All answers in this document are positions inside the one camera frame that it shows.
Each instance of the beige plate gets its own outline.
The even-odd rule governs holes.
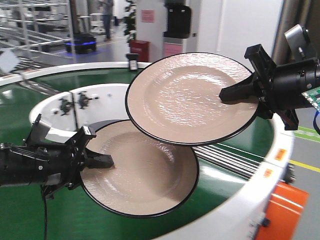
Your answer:
[[[234,136],[255,118],[258,99],[222,103],[222,88],[251,72],[216,54],[170,56],[145,68],[126,93],[126,110],[145,134],[165,143],[201,145]]]
[[[83,187],[104,208],[132,217],[153,217],[183,203],[198,183],[191,147],[174,146],[140,132],[129,120],[100,129],[91,151],[110,154],[114,166],[85,168]]]

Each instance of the pink sign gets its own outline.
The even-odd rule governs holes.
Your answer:
[[[181,44],[173,44],[173,43],[165,43],[163,45],[164,48],[164,57],[172,56],[175,54],[182,54],[182,45]]]
[[[141,10],[141,21],[143,23],[154,23],[155,22],[155,11],[154,10]]]

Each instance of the yellow floor line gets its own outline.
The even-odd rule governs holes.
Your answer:
[[[309,169],[311,171],[315,171],[315,172],[320,173],[320,168],[315,167],[315,166],[310,166],[308,164],[305,164],[305,163],[302,163],[302,162],[299,162],[299,161],[294,161],[294,160],[290,160],[289,163],[297,165],[297,166],[305,168],[305,169]]]

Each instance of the blue light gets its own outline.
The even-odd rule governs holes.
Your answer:
[[[88,41],[88,42],[84,42],[84,43],[81,43],[81,44],[74,44],[74,46],[83,46],[83,45],[90,45],[90,44],[95,44],[96,42],[95,41]],[[66,42],[65,45],[72,45],[71,42]]]

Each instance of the black cable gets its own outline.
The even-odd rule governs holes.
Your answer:
[[[313,128],[320,135],[320,129],[319,129],[318,125],[317,125],[317,117],[318,117],[318,115],[319,115],[319,112],[316,111],[316,113],[314,115],[314,119],[313,119]]]
[[[44,187],[40,185],[41,190],[41,198],[43,201],[43,207],[44,207],[44,234],[43,239],[47,240],[47,232],[48,232],[48,207],[47,207],[47,200],[44,194]]]

